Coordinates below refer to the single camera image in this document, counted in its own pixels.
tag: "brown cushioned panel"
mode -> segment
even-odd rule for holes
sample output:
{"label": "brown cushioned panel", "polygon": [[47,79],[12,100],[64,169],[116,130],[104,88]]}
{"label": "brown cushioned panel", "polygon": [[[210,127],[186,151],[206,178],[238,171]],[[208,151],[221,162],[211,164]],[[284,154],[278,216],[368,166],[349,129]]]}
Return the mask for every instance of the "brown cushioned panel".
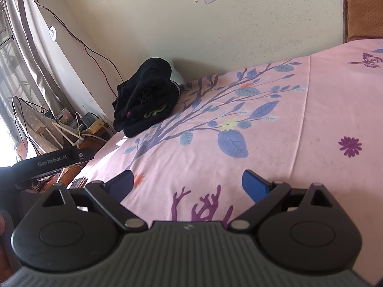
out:
{"label": "brown cushioned panel", "polygon": [[383,38],[383,0],[344,0],[345,41]]}

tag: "wall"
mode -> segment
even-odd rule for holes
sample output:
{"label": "wall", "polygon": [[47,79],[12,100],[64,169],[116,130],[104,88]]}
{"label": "wall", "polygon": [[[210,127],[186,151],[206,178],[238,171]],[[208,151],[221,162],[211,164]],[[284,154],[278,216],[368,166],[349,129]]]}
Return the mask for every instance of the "wall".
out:
{"label": "wall", "polygon": [[[78,24],[64,0],[39,0],[39,2],[56,13],[67,27],[91,49],[98,51],[92,39]],[[57,44],[73,67],[75,73],[85,85],[85,87],[83,87],[78,77],[73,75],[64,83],[60,83],[60,86],[64,86],[64,90],[70,95],[69,99],[72,99],[72,103],[79,104],[81,112],[87,112],[89,109],[93,111],[94,108],[97,108],[91,105],[94,103],[94,101],[92,101],[94,99],[108,119],[113,120],[112,102],[116,97],[108,87],[104,75],[95,62],[86,54],[83,45],[73,39],[64,27],[53,18],[51,13],[45,9],[39,9],[47,26],[54,26],[56,28]],[[116,78],[118,74],[103,61],[103,58],[96,57],[96,59],[106,72],[112,89],[116,92],[116,86],[121,83],[121,80],[118,78],[118,81]]]}
{"label": "wall", "polygon": [[126,77],[152,56],[189,80],[343,41],[342,0],[65,1]]}

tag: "gripper logo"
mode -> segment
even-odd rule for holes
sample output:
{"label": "gripper logo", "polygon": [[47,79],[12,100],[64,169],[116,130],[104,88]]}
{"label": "gripper logo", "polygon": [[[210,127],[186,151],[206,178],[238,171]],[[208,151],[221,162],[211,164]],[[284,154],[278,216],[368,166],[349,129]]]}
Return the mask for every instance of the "gripper logo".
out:
{"label": "gripper logo", "polygon": [[59,156],[58,158],[53,158],[51,160],[46,160],[45,162],[39,162],[38,163],[38,166],[41,167],[41,166],[45,166],[45,165],[48,165],[48,164],[52,164],[52,163],[56,163],[56,162],[59,162],[59,161],[62,161],[62,160],[66,160],[68,157],[67,155],[63,155],[62,157]]}

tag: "folded black clothing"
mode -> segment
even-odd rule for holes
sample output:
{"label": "folded black clothing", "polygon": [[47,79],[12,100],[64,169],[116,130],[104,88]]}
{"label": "folded black clothing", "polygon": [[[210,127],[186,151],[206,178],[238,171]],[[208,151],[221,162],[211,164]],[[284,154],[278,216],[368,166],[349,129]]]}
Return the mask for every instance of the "folded black clothing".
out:
{"label": "folded black clothing", "polygon": [[126,82],[117,86],[113,102],[114,129],[133,137],[166,119],[178,101],[179,89],[170,80],[166,60],[150,58]]}

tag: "bed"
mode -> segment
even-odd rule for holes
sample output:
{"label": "bed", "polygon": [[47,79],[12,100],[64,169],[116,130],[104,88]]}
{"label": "bed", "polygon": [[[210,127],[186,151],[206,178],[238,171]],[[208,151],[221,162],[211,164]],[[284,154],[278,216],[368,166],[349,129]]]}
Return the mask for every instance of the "bed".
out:
{"label": "bed", "polygon": [[226,225],[254,204],[242,173],[295,188],[322,182],[358,226],[355,264],[371,283],[383,267],[383,43],[357,40],[317,54],[181,85],[172,115],[134,138],[115,134],[77,177],[125,169],[122,205],[154,220]]}

